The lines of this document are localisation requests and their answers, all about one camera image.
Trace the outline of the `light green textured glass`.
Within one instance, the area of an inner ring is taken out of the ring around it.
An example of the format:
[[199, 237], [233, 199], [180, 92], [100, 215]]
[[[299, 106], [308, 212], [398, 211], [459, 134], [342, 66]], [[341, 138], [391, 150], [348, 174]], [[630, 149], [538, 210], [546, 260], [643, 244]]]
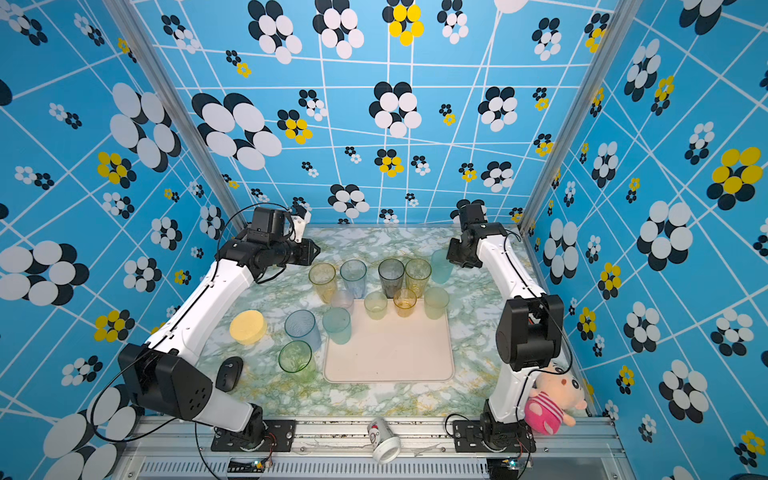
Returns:
[[389, 299], [381, 291], [369, 293], [364, 299], [364, 307], [368, 317], [372, 320], [381, 320], [387, 314]]

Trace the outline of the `green clear glass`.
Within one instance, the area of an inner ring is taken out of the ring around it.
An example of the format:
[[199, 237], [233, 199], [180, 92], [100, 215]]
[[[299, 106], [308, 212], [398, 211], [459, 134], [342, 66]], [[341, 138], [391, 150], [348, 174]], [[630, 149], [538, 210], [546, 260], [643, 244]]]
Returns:
[[286, 344], [279, 352], [278, 364], [293, 381], [309, 383], [316, 379], [314, 352], [305, 341], [294, 340]]

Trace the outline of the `green circuit board right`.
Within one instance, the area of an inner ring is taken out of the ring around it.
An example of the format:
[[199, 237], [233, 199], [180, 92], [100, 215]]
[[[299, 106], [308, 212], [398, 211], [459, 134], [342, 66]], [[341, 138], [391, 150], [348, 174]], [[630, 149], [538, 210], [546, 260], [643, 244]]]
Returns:
[[488, 458], [488, 474], [491, 479], [517, 479], [521, 463], [512, 458]]

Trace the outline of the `black computer mouse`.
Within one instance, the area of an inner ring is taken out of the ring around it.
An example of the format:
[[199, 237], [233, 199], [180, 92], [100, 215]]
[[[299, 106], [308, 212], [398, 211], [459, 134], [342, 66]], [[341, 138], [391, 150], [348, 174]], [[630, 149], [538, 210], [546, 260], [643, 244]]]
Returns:
[[243, 367], [243, 359], [239, 356], [232, 356], [224, 360], [218, 369], [215, 387], [223, 392], [233, 391], [239, 383]]

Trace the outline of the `pink rectangular tray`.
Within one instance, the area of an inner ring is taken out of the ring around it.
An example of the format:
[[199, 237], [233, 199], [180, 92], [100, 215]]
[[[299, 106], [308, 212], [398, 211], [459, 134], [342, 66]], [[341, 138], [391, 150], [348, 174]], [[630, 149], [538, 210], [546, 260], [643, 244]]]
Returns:
[[390, 306], [374, 320], [357, 300], [350, 340], [328, 343], [323, 368], [325, 379], [337, 384], [445, 382], [454, 372], [448, 317], [429, 318], [422, 301], [408, 317]]

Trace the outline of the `green circuit board left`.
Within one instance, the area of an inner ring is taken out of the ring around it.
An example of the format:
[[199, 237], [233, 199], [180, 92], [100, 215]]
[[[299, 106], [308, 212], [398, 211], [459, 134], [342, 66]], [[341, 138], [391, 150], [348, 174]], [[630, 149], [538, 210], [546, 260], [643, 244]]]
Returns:
[[265, 471], [265, 464], [262, 460], [237, 460], [231, 459], [227, 466], [228, 474], [261, 474]]

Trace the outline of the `tall olive yellow glass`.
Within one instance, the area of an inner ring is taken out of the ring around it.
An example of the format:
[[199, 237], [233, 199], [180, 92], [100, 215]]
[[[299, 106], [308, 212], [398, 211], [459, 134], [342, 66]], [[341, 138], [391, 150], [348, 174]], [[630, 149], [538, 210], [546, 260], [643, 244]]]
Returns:
[[431, 264], [424, 259], [413, 258], [405, 264], [405, 285], [417, 298], [421, 298], [431, 277]]

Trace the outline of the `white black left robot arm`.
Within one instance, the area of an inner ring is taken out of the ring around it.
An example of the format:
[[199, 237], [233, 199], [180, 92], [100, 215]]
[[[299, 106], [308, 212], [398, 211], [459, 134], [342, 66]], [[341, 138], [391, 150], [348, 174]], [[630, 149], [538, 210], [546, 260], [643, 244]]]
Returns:
[[248, 447], [266, 436], [262, 409], [216, 388], [197, 369], [202, 350], [239, 295], [264, 282], [271, 267], [309, 266], [320, 248], [304, 235], [311, 214], [302, 206], [255, 204], [251, 222], [223, 244], [181, 309], [141, 345], [118, 356], [123, 382], [140, 407], [217, 428]]

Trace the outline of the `short amber glass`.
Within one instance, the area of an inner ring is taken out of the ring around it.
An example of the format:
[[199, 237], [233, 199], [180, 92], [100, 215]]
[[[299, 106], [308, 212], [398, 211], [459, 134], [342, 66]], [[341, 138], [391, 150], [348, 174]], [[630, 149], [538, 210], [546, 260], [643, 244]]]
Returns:
[[415, 309], [418, 297], [408, 288], [398, 290], [393, 297], [393, 304], [398, 316], [405, 318], [410, 316]]

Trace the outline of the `yellow round sponge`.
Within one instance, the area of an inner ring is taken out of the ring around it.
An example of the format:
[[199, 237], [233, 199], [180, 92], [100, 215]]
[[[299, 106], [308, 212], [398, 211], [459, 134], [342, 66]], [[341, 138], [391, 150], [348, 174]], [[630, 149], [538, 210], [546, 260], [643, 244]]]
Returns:
[[257, 343], [267, 333], [268, 325], [261, 312], [247, 310], [238, 314], [231, 322], [229, 333], [241, 345]]

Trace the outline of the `clear textured glass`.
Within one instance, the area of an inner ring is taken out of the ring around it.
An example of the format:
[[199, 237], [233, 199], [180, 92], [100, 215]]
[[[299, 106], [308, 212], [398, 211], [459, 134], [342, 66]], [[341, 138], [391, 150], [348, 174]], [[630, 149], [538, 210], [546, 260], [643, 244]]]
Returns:
[[354, 295], [345, 289], [337, 290], [331, 298], [331, 305], [351, 311], [354, 307]]

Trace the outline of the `light blue short glass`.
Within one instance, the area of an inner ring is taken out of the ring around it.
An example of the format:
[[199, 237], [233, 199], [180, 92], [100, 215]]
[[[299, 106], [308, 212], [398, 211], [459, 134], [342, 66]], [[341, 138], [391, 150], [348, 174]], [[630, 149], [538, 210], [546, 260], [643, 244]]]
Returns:
[[313, 352], [320, 350], [322, 336], [315, 315], [309, 310], [296, 310], [290, 313], [284, 323], [286, 334], [296, 341], [304, 341]]

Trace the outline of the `teal textured glass front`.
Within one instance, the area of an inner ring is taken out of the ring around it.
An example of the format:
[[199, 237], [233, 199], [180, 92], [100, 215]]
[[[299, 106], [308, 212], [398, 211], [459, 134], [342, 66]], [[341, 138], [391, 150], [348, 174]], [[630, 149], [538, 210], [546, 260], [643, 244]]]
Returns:
[[344, 345], [349, 342], [352, 333], [351, 316], [347, 309], [341, 307], [332, 307], [322, 319], [325, 332], [330, 340], [337, 345]]

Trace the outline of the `pink plush doll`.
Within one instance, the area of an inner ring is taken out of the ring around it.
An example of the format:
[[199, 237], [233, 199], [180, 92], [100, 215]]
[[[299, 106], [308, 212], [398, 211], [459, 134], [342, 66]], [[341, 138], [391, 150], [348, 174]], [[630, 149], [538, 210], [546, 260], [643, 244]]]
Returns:
[[570, 411], [584, 413], [588, 403], [581, 383], [564, 368], [551, 363], [540, 373], [525, 405], [525, 421], [542, 435], [555, 435], [563, 425], [574, 426]]

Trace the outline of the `pale green textured glass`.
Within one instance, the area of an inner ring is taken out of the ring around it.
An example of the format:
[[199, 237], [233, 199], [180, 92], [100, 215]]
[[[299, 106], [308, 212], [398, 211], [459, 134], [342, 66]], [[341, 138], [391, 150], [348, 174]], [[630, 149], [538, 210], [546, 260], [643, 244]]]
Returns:
[[450, 296], [448, 292], [441, 287], [430, 287], [423, 295], [424, 311], [429, 319], [437, 320], [445, 313]]

